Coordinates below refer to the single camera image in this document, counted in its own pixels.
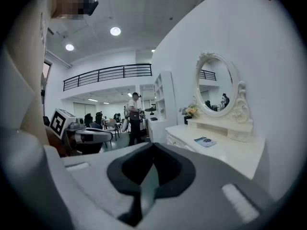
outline black pants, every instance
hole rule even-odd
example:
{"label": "black pants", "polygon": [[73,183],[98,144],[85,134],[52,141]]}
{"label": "black pants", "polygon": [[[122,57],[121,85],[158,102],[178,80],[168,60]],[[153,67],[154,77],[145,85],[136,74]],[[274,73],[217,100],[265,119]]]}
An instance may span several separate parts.
{"label": "black pants", "polygon": [[130,133],[129,146],[133,146],[135,139],[137,140],[138,143],[141,143],[140,121],[130,119],[130,124],[131,124],[131,133]]}

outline black metal railing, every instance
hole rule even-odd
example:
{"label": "black metal railing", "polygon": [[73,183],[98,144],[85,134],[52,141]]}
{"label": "black metal railing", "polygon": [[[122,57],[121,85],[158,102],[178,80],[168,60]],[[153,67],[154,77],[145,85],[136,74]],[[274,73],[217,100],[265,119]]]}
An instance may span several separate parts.
{"label": "black metal railing", "polygon": [[207,80],[216,81],[215,72],[201,70],[201,72],[200,72],[200,79],[207,79]]}
{"label": "black metal railing", "polygon": [[132,64],[89,71],[64,80],[63,91],[82,85],[112,79],[152,76],[151,64]]}

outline vase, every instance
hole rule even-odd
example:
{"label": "vase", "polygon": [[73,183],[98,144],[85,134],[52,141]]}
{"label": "vase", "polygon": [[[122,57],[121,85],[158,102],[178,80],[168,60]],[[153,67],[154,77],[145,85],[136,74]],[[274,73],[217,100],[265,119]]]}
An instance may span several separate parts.
{"label": "vase", "polygon": [[185,116],[184,117],[184,124],[187,125],[188,124],[188,119],[190,119],[191,117]]}

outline ceiling light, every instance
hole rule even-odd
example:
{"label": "ceiling light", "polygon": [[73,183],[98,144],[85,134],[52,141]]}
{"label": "ceiling light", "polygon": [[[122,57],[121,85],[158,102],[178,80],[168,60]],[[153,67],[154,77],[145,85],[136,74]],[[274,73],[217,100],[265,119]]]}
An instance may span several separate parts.
{"label": "ceiling light", "polygon": [[73,45],[71,45],[71,44],[67,44],[65,47],[68,51],[73,51],[73,49],[74,49]]}
{"label": "ceiling light", "polygon": [[120,29],[118,27],[113,27],[111,30],[110,30],[110,33],[113,35],[113,36],[118,36],[120,34]]}

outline oval mirror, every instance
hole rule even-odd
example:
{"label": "oval mirror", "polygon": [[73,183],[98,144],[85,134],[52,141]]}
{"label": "oval mirror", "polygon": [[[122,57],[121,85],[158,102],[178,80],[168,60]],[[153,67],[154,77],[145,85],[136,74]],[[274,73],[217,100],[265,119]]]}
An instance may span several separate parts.
{"label": "oval mirror", "polygon": [[236,99],[238,77],[235,68],[220,55],[209,53],[201,55],[197,68],[199,106],[207,114],[225,115]]}

